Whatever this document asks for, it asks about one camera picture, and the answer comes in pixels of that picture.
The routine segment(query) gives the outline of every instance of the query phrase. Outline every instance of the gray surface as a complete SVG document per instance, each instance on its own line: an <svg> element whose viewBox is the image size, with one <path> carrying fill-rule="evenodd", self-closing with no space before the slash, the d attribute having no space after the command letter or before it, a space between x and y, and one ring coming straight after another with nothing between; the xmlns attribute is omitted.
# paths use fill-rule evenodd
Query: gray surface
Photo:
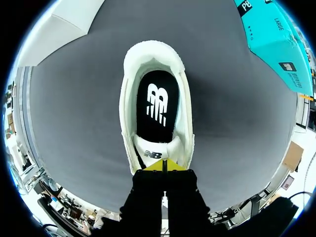
<svg viewBox="0 0 316 237"><path fill-rule="evenodd" d="M191 168L206 204L216 211L262 190L289 142L296 95L249 52L232 0L106 0L87 36L34 67L34 134L52 177L94 205L124 204L132 181L119 93L124 56L143 40L171 45L186 66Z"/></svg>

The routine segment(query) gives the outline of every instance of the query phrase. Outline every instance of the nb logo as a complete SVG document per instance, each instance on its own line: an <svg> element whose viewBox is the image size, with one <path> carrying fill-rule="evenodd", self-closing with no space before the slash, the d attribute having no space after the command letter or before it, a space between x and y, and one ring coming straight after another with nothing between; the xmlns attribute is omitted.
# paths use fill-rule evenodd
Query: nb logo
<svg viewBox="0 0 316 237"><path fill-rule="evenodd" d="M150 117L159 121L160 124L163 124L163 126L166 127L166 117L163 116L163 114L167 113L167 91L164 88L158 89L155 84L149 84L147 101L151 103L151 105L146 108L147 115L150 115Z"/></svg>
<svg viewBox="0 0 316 237"><path fill-rule="evenodd" d="M150 152L150 151L145 151L144 156L154 158L154 159L159 159L161 158L162 153L158 152Z"/></svg>

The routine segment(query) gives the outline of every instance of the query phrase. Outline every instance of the shoe insole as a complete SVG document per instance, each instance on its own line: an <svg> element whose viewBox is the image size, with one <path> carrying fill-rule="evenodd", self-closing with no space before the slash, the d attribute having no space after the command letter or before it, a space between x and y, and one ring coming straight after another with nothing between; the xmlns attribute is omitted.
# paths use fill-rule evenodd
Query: shoe insole
<svg viewBox="0 0 316 237"><path fill-rule="evenodd" d="M166 71L143 76L137 93L137 135L149 142L169 143L176 122L179 88Z"/></svg>

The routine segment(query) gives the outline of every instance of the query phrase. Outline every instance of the white sneaker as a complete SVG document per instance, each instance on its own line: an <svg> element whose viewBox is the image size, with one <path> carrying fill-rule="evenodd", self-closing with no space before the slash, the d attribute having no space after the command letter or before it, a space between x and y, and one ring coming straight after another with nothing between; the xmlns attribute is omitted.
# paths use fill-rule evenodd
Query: white sneaker
<svg viewBox="0 0 316 237"><path fill-rule="evenodd" d="M169 158L188 169L194 151L190 90L169 45L144 41L124 59L119 119L131 173Z"/></svg>

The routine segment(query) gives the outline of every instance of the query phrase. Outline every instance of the teal box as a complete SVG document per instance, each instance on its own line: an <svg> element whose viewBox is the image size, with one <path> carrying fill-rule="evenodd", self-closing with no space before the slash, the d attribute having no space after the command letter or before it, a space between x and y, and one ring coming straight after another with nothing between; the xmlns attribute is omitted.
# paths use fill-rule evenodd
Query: teal box
<svg viewBox="0 0 316 237"><path fill-rule="evenodd" d="M292 91L312 95L305 49L288 17L272 0L235 0L235 4L250 51L267 63Z"/></svg>

